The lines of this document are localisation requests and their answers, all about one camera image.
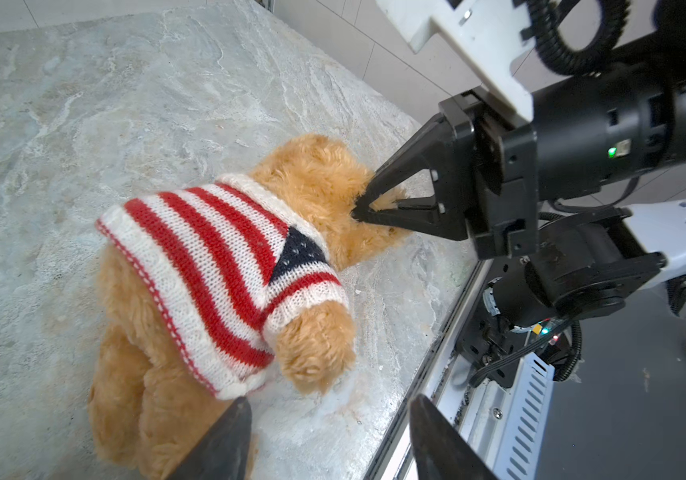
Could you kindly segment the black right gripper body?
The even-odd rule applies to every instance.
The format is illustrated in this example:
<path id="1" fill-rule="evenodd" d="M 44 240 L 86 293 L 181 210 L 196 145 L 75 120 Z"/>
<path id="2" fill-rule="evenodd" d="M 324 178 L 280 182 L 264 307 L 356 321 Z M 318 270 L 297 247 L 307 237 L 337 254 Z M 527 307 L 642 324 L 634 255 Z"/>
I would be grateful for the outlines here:
<path id="1" fill-rule="evenodd" d="M 463 214 L 481 259 L 538 250 L 536 134 L 531 123 L 482 87 L 439 104 L 450 125 L 454 163 L 467 171 Z"/>

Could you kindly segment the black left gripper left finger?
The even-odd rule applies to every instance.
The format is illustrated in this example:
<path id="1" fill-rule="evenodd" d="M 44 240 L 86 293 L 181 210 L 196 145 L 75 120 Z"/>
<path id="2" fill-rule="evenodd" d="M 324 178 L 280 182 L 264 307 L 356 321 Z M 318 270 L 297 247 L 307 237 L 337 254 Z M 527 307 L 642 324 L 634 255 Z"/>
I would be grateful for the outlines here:
<path id="1" fill-rule="evenodd" d="M 244 480 L 251 441 L 252 409 L 242 396 L 232 402 L 167 479 Z"/>

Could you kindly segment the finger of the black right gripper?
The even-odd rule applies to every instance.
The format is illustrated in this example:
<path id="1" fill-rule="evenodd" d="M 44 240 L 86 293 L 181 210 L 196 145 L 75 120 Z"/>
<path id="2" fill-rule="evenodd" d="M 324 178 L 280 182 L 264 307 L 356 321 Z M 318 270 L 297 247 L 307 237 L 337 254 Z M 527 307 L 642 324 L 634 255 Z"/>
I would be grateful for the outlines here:
<path id="1" fill-rule="evenodd" d="M 356 202 L 352 217 L 362 223 L 394 227 L 424 233 L 444 239 L 462 241 L 469 235 L 462 213 L 448 210 L 434 197 L 403 199 L 394 208 L 375 210 L 364 204 L 364 198 Z"/>
<path id="2" fill-rule="evenodd" d="M 466 207 L 469 205 L 469 117 L 437 114 L 375 173 L 359 207 L 372 207 L 387 192 L 416 174 L 429 174 L 433 193 L 395 200 L 394 207 Z"/>

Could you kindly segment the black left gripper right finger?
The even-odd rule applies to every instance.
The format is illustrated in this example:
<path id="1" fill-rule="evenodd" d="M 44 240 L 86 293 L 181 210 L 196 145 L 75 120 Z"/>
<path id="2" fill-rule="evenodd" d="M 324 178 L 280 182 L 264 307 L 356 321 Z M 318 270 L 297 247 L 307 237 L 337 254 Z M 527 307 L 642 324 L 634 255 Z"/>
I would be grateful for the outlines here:
<path id="1" fill-rule="evenodd" d="M 423 394 L 416 395 L 409 404 L 409 432 L 420 480 L 497 480 Z"/>

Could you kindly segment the tan plush teddy bear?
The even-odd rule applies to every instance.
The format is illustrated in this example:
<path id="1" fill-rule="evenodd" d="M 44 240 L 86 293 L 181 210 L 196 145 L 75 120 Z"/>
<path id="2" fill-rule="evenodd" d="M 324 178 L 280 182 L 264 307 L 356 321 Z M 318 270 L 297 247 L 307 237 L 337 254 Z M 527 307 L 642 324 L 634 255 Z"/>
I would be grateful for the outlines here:
<path id="1" fill-rule="evenodd" d="M 405 236 L 402 229 L 353 219 L 372 172 L 328 137 L 293 138 L 250 172 L 229 174 L 249 176 L 311 223 L 339 280 L 342 270 Z M 194 377 L 146 284 L 104 237 L 97 282 L 108 324 L 89 399 L 96 454 L 145 478 L 166 479 L 241 396 L 219 399 Z M 349 301 L 308 308 L 277 336 L 266 377 L 277 367 L 297 391 L 325 393 L 354 364 L 355 335 Z"/>

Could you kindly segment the red white striped knit sweater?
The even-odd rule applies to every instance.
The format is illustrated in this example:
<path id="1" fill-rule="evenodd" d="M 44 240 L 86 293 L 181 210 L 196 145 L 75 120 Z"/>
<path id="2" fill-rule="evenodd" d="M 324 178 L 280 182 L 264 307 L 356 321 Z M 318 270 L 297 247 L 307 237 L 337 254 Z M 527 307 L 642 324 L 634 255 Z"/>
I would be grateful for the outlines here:
<path id="1" fill-rule="evenodd" d="M 321 233 L 244 174 L 115 205 L 96 223 L 146 284 L 180 355 L 213 395 L 258 389 L 279 333 L 348 298 Z"/>

